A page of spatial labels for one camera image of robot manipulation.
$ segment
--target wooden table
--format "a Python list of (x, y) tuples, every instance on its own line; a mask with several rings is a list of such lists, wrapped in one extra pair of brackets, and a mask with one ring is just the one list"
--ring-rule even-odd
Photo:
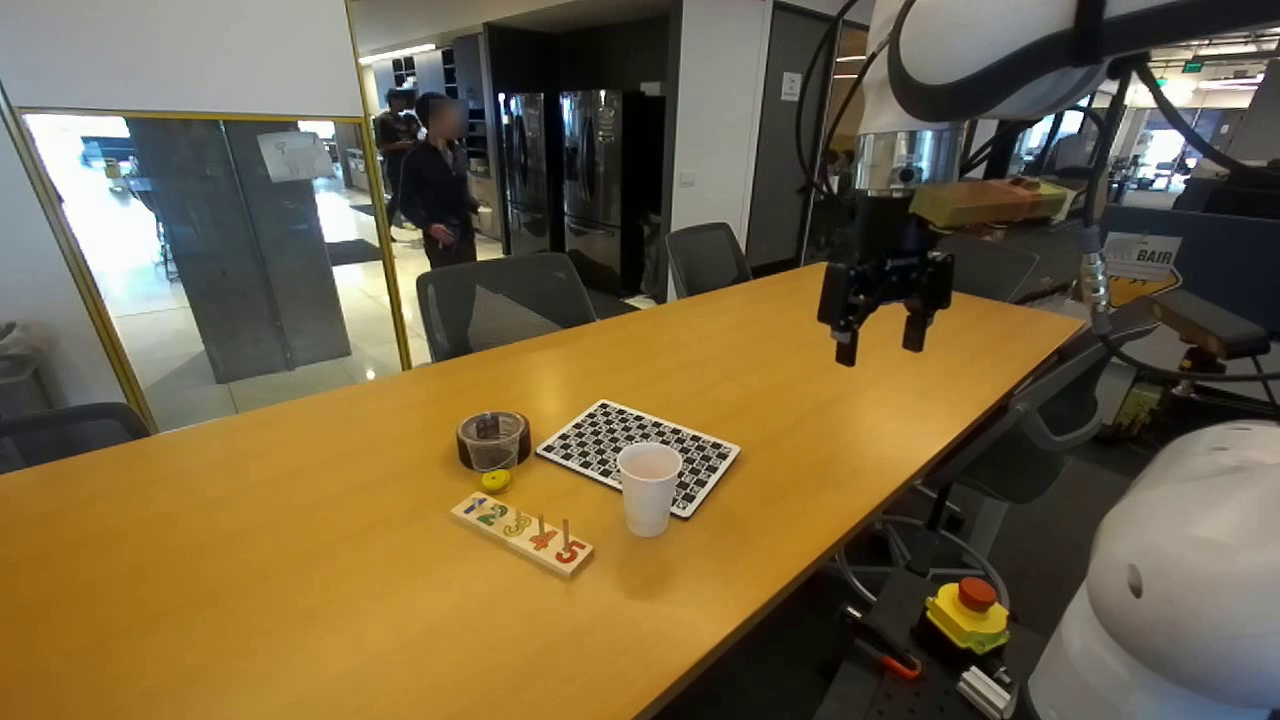
[[(3, 476), (0, 714), (658, 707), (1078, 326), (954, 295), (924, 354), (883, 309), (835, 368), (816, 295), (805, 269)], [(465, 417), (511, 409), (544, 438), (599, 394), (744, 454), (658, 539), (528, 458), (507, 501), (595, 539), (576, 579), (446, 516), (477, 488)]]

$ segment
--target white cup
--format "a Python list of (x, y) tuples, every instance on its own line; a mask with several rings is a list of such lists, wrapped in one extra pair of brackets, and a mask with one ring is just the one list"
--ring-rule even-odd
[(627, 444), (614, 453), (625, 512), (634, 537), (658, 537), (671, 523), (675, 476), (682, 454), (669, 444)]

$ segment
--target office chair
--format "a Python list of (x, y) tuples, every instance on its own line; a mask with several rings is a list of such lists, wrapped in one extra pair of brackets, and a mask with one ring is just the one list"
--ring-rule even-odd
[(747, 281), (747, 258), (727, 224), (669, 232), (671, 295), (701, 295)]
[(113, 448), (148, 436), (126, 402), (77, 402), (61, 410), (0, 422), (0, 473), (52, 465), (63, 454)]
[[(1109, 324), (1105, 335), (1113, 345), (1145, 335), (1151, 326), (1145, 310), (1147, 309)], [(1109, 362), (1113, 351), (1100, 345), (1100, 333), (1078, 335), (1056, 368), (1012, 391), (1002, 417), (930, 473), (934, 494), (924, 521), (890, 512), (870, 521), (870, 537), (883, 539), (887, 558), (850, 558), (850, 546), (841, 546), (830, 570), (859, 604), (874, 604), (874, 589), (883, 589), (890, 570), (929, 579), (985, 577), (998, 604), (1009, 604), (1009, 583), (988, 550), (1009, 506), (1035, 501), (1065, 473), (1067, 453), (1084, 448), (1116, 417), (1122, 391), (1100, 383)], [(952, 488), (985, 501), (968, 537), (949, 532)]]
[(432, 358), (593, 324), (595, 309), (563, 250), (446, 265), (417, 281)]

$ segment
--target man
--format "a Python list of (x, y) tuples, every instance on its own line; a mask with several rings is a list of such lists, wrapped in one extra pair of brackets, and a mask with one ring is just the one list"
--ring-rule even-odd
[(460, 119), (446, 94), (423, 90), (417, 114), (429, 138), (405, 164), (405, 210), (423, 229), (432, 269), (477, 258), (473, 186), (456, 155)]
[(405, 191), (405, 159), (417, 147), (417, 114), (410, 90), (387, 86), (387, 111), (370, 119), (377, 152), (382, 155), (382, 185), (387, 185), (387, 224), (399, 224), (399, 191)]

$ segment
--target small wooden tray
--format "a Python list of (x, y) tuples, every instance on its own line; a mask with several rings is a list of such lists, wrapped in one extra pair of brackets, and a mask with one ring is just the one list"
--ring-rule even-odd
[(452, 504), (452, 516), (557, 577), (576, 577), (595, 550), (595, 542), (568, 537), (568, 523), (549, 523), (544, 516), (514, 512), (511, 504), (483, 490)]

